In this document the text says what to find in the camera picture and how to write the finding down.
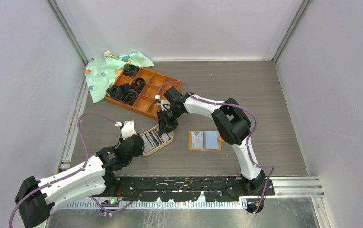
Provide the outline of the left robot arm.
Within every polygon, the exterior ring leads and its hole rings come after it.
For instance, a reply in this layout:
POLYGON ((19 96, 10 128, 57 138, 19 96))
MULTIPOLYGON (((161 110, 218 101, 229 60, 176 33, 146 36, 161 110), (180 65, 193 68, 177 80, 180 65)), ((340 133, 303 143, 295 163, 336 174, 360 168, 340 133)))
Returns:
POLYGON ((54 176, 37 180, 26 178, 15 197, 14 211, 20 213, 27 228, 35 227, 61 207, 85 197, 118 195, 120 182, 114 171, 128 166, 144 151, 138 134, 104 147, 86 162, 54 176))

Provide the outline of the white VIP diamond card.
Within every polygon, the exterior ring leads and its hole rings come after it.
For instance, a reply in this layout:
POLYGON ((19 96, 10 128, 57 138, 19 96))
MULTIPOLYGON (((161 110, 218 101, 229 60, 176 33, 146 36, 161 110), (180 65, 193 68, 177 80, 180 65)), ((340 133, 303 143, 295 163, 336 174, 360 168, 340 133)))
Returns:
POLYGON ((191 148, 197 150, 204 148, 204 131, 192 131, 191 148))

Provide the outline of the orange leather card holder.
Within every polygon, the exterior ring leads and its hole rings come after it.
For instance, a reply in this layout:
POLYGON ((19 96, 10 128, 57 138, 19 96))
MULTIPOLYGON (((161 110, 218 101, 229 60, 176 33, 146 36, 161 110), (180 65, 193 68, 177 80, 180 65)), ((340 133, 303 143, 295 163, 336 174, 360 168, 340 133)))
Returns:
POLYGON ((204 148, 197 150, 191 148, 191 133, 188 133, 188 150, 189 151, 221 151, 224 140, 221 138, 218 131, 204 131, 204 148))

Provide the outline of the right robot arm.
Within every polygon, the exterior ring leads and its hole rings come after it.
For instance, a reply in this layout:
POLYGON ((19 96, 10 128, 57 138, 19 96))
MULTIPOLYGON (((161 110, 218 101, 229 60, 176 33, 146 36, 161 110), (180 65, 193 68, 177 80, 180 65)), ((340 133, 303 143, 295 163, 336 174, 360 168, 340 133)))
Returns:
POLYGON ((236 100, 210 100, 196 94, 182 94, 175 87, 169 88, 164 96, 169 103, 156 112, 159 134, 174 130, 179 124, 177 119, 184 113, 208 117, 214 121, 220 137, 235 152, 245 192, 256 195, 267 185, 269 178, 257 163, 251 145, 252 123, 236 100))

